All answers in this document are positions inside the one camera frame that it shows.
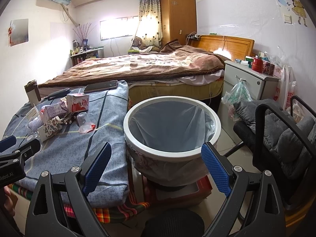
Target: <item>window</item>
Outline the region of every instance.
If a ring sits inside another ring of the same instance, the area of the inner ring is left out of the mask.
[[[132,36],[135,34],[137,25],[138,16],[101,21],[101,40]]]

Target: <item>chair armrest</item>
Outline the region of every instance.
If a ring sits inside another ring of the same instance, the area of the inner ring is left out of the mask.
[[[0,141],[0,153],[4,152],[15,144],[16,138],[13,135],[3,139],[2,141]]]
[[[308,152],[313,158],[316,157],[315,147],[311,144],[306,136],[303,135],[302,131],[298,126],[292,122],[282,111],[280,111],[274,104],[260,104],[256,108],[256,142],[255,142],[255,153],[262,150],[263,135],[264,135],[264,123],[265,123],[265,112],[271,110],[292,132],[301,140]]]
[[[316,113],[315,111],[312,110],[310,106],[308,106],[300,97],[297,95],[293,95],[291,97],[291,116],[293,116],[293,100],[297,100],[300,104],[302,104],[315,118],[316,118]]]

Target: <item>stuffed toy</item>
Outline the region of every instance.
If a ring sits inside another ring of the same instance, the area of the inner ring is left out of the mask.
[[[133,46],[138,47],[140,50],[144,50],[147,48],[146,45],[143,44],[143,40],[140,37],[136,37],[133,41]],[[152,47],[151,51],[154,52],[160,52],[160,49],[158,47]]]

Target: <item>nightstand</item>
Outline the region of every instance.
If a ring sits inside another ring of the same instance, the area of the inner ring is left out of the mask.
[[[222,97],[226,92],[230,92],[240,79],[243,79],[253,100],[273,99],[279,78],[258,73],[245,65],[233,61],[225,61],[225,64]],[[228,108],[222,103],[219,106],[218,116],[222,128],[230,138],[232,138],[235,143],[241,142],[233,131],[235,121],[229,117]]]

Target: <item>wooden headboard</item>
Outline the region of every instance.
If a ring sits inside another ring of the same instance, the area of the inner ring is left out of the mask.
[[[245,56],[251,56],[254,43],[254,40],[247,38],[205,35],[201,36],[200,40],[192,40],[190,45],[211,52],[223,49],[222,55],[225,57],[230,55],[230,59],[233,61],[235,59],[244,60]]]

